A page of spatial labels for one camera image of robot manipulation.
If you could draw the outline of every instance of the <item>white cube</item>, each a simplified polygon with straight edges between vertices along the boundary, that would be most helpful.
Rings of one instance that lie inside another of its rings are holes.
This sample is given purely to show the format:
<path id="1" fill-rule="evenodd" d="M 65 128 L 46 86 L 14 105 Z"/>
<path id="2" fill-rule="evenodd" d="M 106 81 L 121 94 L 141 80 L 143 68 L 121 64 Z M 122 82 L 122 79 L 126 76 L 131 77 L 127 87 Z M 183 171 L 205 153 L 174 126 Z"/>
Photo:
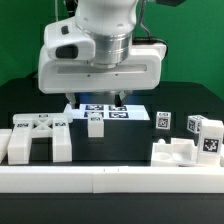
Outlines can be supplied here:
<path id="1" fill-rule="evenodd" d="M 188 116 L 187 130 L 195 134 L 200 133 L 202 120 L 207 120 L 207 118 L 201 115 Z"/>
<path id="2" fill-rule="evenodd" d="M 104 121 L 99 113 L 88 115 L 88 136 L 89 138 L 103 138 L 104 137 Z"/>
<path id="3" fill-rule="evenodd" d="M 171 113 L 170 112 L 157 112 L 156 115 L 156 128 L 157 129 L 170 129 Z"/>
<path id="4" fill-rule="evenodd" d="M 198 163 L 218 164 L 223 142 L 224 126 L 222 121 L 202 120 L 199 136 Z"/>

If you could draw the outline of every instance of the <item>white wooden block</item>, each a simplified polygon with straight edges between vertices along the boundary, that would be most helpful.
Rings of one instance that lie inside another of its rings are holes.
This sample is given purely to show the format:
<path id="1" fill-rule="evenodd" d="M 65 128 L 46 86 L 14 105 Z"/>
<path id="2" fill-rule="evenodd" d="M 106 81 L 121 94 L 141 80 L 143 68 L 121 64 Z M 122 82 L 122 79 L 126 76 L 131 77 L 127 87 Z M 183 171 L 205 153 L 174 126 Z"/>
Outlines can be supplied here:
<path id="1" fill-rule="evenodd" d="M 156 129 L 170 129 L 171 113 L 170 112 L 157 112 L 156 115 Z"/>
<path id="2" fill-rule="evenodd" d="M 53 161 L 72 161 L 72 144 L 67 119 L 53 120 Z"/>
<path id="3" fill-rule="evenodd" d="M 15 124 L 8 145 L 9 165 L 28 164 L 32 143 L 31 130 L 32 121 L 20 121 Z"/>
<path id="4" fill-rule="evenodd" d="M 104 137 L 104 121 L 101 114 L 93 113 L 88 115 L 88 136 L 89 138 Z"/>
<path id="5" fill-rule="evenodd" d="M 7 154 L 7 147 L 11 138 L 11 129 L 0 129 L 0 163 Z"/>
<path id="6" fill-rule="evenodd" d="M 197 163 L 207 165 L 219 163 L 223 134 L 224 126 L 222 121 L 201 121 Z"/>
<path id="7" fill-rule="evenodd" d="M 195 134 L 200 133 L 201 130 L 201 120 L 207 120 L 206 117 L 201 115 L 188 116 L 187 130 Z"/>

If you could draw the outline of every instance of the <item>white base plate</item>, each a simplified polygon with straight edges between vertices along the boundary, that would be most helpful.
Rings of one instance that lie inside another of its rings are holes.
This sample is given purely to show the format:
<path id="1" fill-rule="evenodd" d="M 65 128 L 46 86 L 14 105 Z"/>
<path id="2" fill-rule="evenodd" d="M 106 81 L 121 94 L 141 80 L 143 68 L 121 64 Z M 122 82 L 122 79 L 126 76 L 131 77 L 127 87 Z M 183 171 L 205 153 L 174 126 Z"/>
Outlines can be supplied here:
<path id="1" fill-rule="evenodd" d="M 224 193 L 223 168 L 1 167 L 0 193 Z"/>

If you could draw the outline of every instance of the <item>white object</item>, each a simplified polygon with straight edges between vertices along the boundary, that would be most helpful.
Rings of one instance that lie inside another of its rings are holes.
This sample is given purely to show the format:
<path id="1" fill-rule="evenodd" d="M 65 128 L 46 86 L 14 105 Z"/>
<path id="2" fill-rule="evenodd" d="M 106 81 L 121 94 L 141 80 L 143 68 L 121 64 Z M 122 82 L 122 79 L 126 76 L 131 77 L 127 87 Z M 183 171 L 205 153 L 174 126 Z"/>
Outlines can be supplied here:
<path id="1" fill-rule="evenodd" d="M 171 144 L 153 143 L 151 166 L 196 166 L 197 147 L 190 139 L 171 138 Z"/>
<path id="2" fill-rule="evenodd" d="M 206 117 L 203 117 L 201 115 L 188 116 L 187 130 L 195 134 L 200 133 L 201 120 L 204 120 L 204 119 L 207 120 Z"/>
<path id="3" fill-rule="evenodd" d="M 9 164 L 28 164 L 32 138 L 49 137 L 53 137 L 53 161 L 71 161 L 72 147 L 68 123 L 72 121 L 70 114 L 15 115 L 15 127 L 8 145 Z"/>
<path id="4" fill-rule="evenodd" d="M 96 34 L 115 36 L 132 32 L 136 24 L 138 0 L 82 0 L 76 12 L 76 24 Z"/>
<path id="5" fill-rule="evenodd" d="M 31 120 L 18 121 L 15 123 L 8 145 L 9 165 L 29 163 L 32 144 L 32 129 L 33 121 Z"/>
<path id="6" fill-rule="evenodd" d="M 11 129 L 0 129 L 0 163 L 7 154 L 7 147 L 11 138 Z"/>
<path id="7" fill-rule="evenodd" d="M 39 61 L 39 88 L 44 93 L 154 89 L 160 81 L 162 44 L 133 46 L 130 56 L 116 68 L 90 68 L 86 61 L 54 60 L 46 47 Z"/>
<path id="8" fill-rule="evenodd" d="M 88 116 L 88 136 L 89 138 L 104 137 L 104 121 L 99 113 L 93 113 Z"/>
<path id="9" fill-rule="evenodd" d="M 201 120 L 197 163 L 213 165 L 220 163 L 223 134 L 222 121 Z"/>
<path id="10" fill-rule="evenodd" d="M 67 117 L 53 118 L 53 161 L 71 162 L 72 144 Z"/>
<path id="11" fill-rule="evenodd" d="M 198 146 L 193 140 L 172 138 L 153 144 L 151 166 L 210 166 L 223 165 L 224 126 L 222 121 L 203 119 Z"/>
<path id="12" fill-rule="evenodd" d="M 0 167 L 0 193 L 224 193 L 223 168 Z"/>
<path id="13" fill-rule="evenodd" d="M 44 93 L 153 89 L 167 47 L 132 46 L 138 0 L 82 0 L 76 16 L 45 29 L 39 60 Z"/>
<path id="14" fill-rule="evenodd" d="M 157 112 L 156 114 L 156 129 L 170 130 L 171 113 L 170 112 Z"/>

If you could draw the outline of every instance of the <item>black cable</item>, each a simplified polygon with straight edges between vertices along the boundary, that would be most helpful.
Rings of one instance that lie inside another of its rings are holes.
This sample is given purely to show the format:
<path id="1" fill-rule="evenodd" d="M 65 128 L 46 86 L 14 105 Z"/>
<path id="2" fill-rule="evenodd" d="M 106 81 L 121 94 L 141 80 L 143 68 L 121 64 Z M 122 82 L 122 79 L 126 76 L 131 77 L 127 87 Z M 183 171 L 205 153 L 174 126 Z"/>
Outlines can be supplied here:
<path id="1" fill-rule="evenodd" d="M 148 27 L 144 24 L 146 4 L 147 4 L 147 1 L 142 0 L 140 15 L 139 15 L 139 19 L 138 19 L 138 25 L 146 32 L 147 36 L 150 37 L 151 36 L 150 31 L 149 31 Z"/>
<path id="2" fill-rule="evenodd" d="M 30 73 L 29 75 L 26 76 L 26 79 L 32 79 L 37 73 L 38 73 L 38 70 Z"/>
<path id="3" fill-rule="evenodd" d="M 65 0 L 65 6 L 68 11 L 69 17 L 73 17 L 75 16 L 75 12 L 78 7 L 78 0 Z"/>

